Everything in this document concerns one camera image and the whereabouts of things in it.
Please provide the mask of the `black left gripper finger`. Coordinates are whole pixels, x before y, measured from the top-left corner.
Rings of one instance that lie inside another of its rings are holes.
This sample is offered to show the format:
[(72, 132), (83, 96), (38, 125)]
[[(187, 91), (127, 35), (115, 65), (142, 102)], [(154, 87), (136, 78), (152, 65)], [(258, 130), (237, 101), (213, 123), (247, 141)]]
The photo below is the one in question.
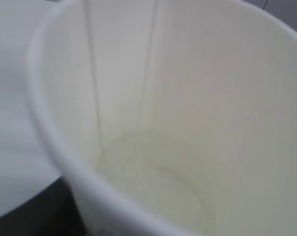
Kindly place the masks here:
[(0, 236), (85, 236), (72, 192), (62, 178), (0, 217)]

